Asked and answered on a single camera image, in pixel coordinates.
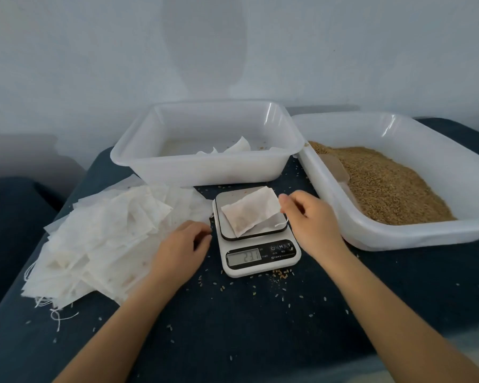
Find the person's left hand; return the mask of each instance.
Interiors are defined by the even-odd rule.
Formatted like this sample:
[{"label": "person's left hand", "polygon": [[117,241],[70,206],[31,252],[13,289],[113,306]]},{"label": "person's left hand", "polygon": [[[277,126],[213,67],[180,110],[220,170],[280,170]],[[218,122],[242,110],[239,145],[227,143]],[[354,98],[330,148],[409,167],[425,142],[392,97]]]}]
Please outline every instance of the person's left hand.
[{"label": "person's left hand", "polygon": [[175,292],[195,274],[210,243],[210,226],[184,222],[160,244],[148,277],[173,287]]}]

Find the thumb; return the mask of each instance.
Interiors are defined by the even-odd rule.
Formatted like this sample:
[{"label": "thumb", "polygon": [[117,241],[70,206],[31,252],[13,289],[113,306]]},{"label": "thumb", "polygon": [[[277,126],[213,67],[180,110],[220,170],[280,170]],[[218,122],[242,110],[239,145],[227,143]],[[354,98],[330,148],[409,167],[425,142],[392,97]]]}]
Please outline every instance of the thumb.
[{"label": "thumb", "polygon": [[204,238],[201,239],[197,249],[195,249],[194,253],[199,258],[203,258],[206,256],[206,253],[209,250],[209,245],[211,244],[211,235],[206,235]]},{"label": "thumb", "polygon": [[293,199],[287,196],[285,193],[281,193],[278,197],[278,201],[281,206],[281,211],[287,215],[289,222],[291,225],[298,224],[301,222],[305,217],[302,215],[298,207],[296,206]]}]

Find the pile of grain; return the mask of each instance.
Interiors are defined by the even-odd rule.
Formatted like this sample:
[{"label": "pile of grain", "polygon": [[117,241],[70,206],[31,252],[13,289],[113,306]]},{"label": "pile of grain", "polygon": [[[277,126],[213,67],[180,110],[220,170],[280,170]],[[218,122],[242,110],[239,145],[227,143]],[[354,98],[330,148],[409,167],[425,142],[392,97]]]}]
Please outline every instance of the pile of grain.
[{"label": "pile of grain", "polygon": [[456,220],[445,202],[415,171],[365,147],[330,148],[309,141],[318,154],[333,154],[351,179],[349,187],[366,216],[400,226]]}]

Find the white wall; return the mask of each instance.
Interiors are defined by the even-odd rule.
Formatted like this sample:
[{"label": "white wall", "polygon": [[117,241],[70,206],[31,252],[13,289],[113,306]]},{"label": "white wall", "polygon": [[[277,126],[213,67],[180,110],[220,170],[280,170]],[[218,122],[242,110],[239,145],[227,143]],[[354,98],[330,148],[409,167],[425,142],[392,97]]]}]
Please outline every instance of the white wall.
[{"label": "white wall", "polygon": [[226,97],[479,130],[479,0],[0,0],[0,135],[33,150],[87,168],[139,108]]}]

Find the plastic tub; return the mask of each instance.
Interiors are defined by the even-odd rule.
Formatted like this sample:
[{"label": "plastic tub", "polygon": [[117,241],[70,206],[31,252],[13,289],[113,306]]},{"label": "plastic tub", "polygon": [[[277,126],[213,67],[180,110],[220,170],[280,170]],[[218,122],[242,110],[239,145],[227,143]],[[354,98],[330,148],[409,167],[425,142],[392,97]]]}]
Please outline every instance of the plastic tub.
[{"label": "plastic tub", "polygon": [[[241,136],[252,151],[196,155],[213,147],[223,152]],[[110,158],[148,184],[254,183],[280,176],[304,142],[285,107],[274,102],[163,103],[137,117]]]},{"label": "plastic tub", "polygon": [[310,145],[298,154],[320,198],[332,206],[341,233],[368,251],[456,244],[479,239],[479,155],[421,123],[389,113],[326,113],[293,117],[304,138],[329,147],[368,147],[415,170],[445,200],[451,222],[389,226],[366,217],[348,199]]}]

